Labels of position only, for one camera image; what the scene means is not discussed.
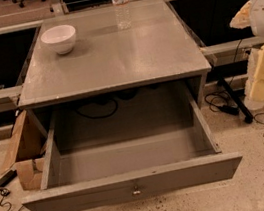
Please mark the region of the grey wooden cabinet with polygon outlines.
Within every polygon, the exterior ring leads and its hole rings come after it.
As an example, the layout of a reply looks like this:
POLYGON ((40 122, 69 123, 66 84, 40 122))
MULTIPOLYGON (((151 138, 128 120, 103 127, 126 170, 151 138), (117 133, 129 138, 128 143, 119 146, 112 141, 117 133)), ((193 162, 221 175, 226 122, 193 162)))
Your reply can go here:
POLYGON ((76 45, 64 56, 37 41, 19 107, 44 108, 114 91, 184 80, 201 104, 211 67, 199 46, 164 0, 131 3, 131 27, 120 30, 114 8, 72 13, 45 20, 77 29, 76 45))

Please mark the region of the brown cardboard box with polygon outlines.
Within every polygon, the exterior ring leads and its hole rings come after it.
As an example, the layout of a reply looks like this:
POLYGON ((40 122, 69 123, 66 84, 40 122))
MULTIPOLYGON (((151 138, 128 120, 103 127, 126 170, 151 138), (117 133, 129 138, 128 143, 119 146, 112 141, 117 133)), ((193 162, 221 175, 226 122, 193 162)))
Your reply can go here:
POLYGON ((14 169, 23 190, 40 189, 46 137, 25 110, 16 119, 0 173, 14 169))

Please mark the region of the grey top drawer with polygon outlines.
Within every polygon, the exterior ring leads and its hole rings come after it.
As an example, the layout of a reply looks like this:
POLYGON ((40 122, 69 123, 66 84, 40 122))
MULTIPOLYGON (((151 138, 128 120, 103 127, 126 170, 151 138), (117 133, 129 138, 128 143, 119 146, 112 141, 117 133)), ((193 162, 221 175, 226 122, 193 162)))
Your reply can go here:
POLYGON ((142 89, 96 119, 57 110, 48 134, 40 190, 31 211, 80 211, 231 179, 242 156, 222 153, 184 82, 142 89))

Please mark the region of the black table leg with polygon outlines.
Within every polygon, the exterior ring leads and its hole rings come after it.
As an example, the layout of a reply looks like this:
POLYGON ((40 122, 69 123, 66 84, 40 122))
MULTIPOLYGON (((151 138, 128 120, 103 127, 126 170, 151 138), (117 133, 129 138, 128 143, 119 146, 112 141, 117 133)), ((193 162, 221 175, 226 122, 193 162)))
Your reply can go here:
POLYGON ((230 85, 225 81, 225 79, 222 76, 218 76, 218 83, 220 83, 223 88, 227 91, 227 93, 230 95, 231 99, 236 103, 236 105, 239 107, 239 110, 243 112, 245 118, 244 122, 247 124, 252 123, 254 117, 251 114, 250 110, 246 108, 245 104, 241 101, 241 99, 233 92, 233 89, 230 87, 230 85))

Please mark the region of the black device on floor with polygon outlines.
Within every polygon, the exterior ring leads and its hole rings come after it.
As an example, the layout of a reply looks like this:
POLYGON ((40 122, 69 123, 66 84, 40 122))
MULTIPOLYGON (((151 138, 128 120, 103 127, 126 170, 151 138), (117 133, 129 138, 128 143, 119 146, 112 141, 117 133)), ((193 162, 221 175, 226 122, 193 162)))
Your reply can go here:
POLYGON ((17 176, 17 171, 16 170, 9 170, 9 172, 5 173, 5 175, 3 175, 0 178, 0 187, 5 187, 7 186, 7 184, 9 184, 9 182, 12 181, 12 179, 16 178, 17 176))

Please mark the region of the clear plastic water bottle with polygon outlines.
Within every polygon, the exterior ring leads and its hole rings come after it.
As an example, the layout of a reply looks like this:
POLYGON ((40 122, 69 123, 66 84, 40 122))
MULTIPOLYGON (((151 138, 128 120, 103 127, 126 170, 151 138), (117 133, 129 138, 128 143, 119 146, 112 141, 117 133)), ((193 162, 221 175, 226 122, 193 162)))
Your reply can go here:
POLYGON ((115 6, 115 18, 118 28, 125 30, 131 27, 131 16, 129 11, 129 0, 111 0, 115 6))

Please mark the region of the white ceramic bowl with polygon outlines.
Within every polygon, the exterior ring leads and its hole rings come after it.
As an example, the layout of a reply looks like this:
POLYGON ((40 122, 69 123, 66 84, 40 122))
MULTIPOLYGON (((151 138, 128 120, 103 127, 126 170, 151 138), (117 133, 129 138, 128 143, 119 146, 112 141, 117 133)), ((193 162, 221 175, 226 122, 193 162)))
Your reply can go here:
POLYGON ((76 39, 76 28, 68 24, 51 27, 41 36, 41 42, 49 47, 51 51, 53 50, 62 55, 72 51, 76 39))

